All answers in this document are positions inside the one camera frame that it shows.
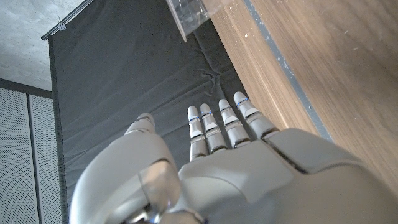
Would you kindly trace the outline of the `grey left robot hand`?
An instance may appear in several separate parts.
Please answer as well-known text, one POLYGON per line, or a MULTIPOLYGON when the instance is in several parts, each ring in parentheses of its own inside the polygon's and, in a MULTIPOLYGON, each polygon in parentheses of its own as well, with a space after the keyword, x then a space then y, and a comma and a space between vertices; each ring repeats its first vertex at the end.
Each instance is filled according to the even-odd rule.
POLYGON ((362 161, 301 129, 279 130, 241 92, 187 110, 178 168, 144 113, 76 184, 70 223, 396 223, 397 196, 362 161))

